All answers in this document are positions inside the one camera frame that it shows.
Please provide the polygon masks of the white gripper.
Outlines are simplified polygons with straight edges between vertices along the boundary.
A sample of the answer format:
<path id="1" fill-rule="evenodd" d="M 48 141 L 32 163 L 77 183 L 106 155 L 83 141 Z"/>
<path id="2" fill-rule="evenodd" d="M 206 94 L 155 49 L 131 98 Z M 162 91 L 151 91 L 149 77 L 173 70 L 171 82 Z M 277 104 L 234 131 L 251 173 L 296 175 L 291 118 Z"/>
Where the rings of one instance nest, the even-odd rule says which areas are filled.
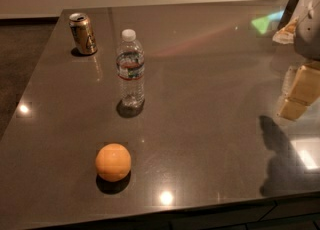
<path id="1" fill-rule="evenodd" d="M 292 44 L 305 58 L 320 60 L 320 0 L 311 0 L 299 18 L 293 18 L 277 31 L 272 40 Z M 320 97 L 320 68 L 318 64 L 290 66 L 286 72 L 277 115 L 295 121 Z"/>

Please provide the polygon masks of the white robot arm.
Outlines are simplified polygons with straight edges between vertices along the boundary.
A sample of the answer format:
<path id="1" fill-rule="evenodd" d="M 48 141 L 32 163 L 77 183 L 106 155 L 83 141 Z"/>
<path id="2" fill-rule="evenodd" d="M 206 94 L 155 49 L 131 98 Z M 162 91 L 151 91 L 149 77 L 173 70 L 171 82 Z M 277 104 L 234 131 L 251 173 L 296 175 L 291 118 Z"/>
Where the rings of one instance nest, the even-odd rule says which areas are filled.
<path id="1" fill-rule="evenodd" d="M 277 116 L 295 121 L 320 97 L 320 0 L 289 0 L 273 41 L 306 61 L 285 74 Z"/>

